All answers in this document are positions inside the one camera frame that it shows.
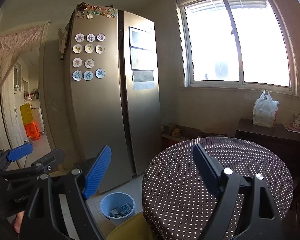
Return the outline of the person's left hand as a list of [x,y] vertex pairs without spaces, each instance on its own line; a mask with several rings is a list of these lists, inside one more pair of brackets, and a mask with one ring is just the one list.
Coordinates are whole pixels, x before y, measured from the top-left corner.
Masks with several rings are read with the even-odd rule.
[[25,213],[25,211],[21,211],[16,214],[14,224],[13,224],[13,227],[14,227],[14,230],[16,231],[16,233],[20,233],[20,228],[21,228],[21,224],[23,221],[24,213]]

